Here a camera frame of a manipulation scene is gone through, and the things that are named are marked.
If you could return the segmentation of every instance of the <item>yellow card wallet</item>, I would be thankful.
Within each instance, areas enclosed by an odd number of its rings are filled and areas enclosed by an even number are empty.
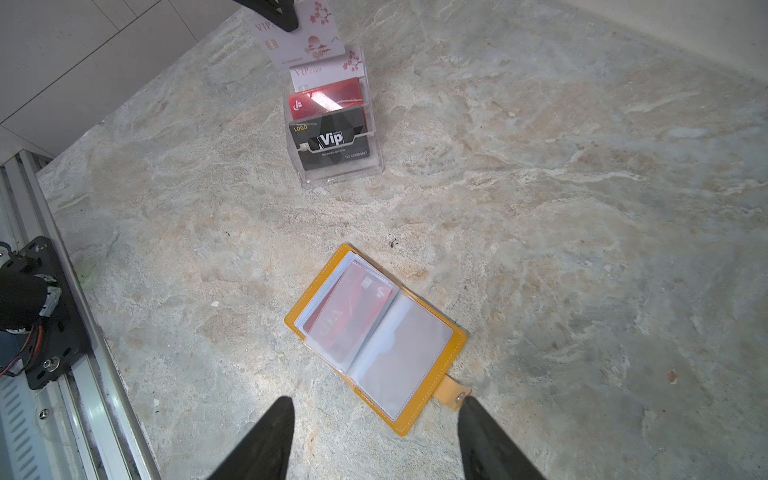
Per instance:
[[[445,375],[467,334],[350,245],[285,323],[400,436],[432,395],[457,409],[471,392]]]

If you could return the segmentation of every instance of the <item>red card in sleeve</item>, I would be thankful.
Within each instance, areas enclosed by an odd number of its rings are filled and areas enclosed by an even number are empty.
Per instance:
[[[359,348],[391,295],[391,284],[352,262],[324,299],[319,314],[310,318],[307,337],[331,359],[343,363]]]
[[[329,111],[362,105],[362,90],[358,78],[348,78],[288,97],[293,120],[325,114]]]

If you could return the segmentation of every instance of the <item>stone surface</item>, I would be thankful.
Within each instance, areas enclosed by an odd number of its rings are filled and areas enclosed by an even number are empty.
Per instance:
[[[549,478],[765,478],[768,91],[556,5],[334,8],[384,174],[300,188],[245,10],[41,172],[164,478],[280,395],[290,478],[462,478],[455,413],[397,437],[283,325],[342,242]]]

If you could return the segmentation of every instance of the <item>white vip card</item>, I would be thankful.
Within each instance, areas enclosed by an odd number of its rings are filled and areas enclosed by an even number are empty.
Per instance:
[[[344,42],[327,0],[306,0],[293,7],[299,27],[290,33],[257,13],[248,20],[253,35],[278,68],[344,54]]]
[[[290,76],[295,91],[304,91],[349,78],[365,77],[366,61],[360,45],[347,45],[344,55],[292,67]]]

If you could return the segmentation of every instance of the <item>red wire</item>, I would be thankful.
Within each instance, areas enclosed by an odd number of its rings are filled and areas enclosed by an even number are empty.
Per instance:
[[[18,355],[17,355],[17,356],[15,356],[15,357],[13,357],[13,359],[12,359],[10,362],[8,362],[8,366],[6,366],[6,367],[5,367],[5,369],[2,371],[2,373],[0,373],[0,376],[3,376],[3,375],[5,375],[5,374],[7,373],[7,371],[8,371],[8,370],[9,370],[9,369],[10,369],[10,368],[11,368],[11,367],[14,365],[14,364],[16,364],[16,362],[18,361],[19,357],[22,355],[22,352],[24,352],[24,349],[25,349],[25,348],[27,348],[27,345],[29,345],[29,340],[31,340],[31,339],[32,339],[32,334],[33,334],[33,333],[35,333],[35,328],[34,328],[34,327],[32,327],[32,329],[29,331],[29,335],[27,335],[27,341],[26,341],[26,342],[24,342],[24,346],[23,346],[23,347],[22,347],[22,349],[21,349],[21,350],[18,352]]]

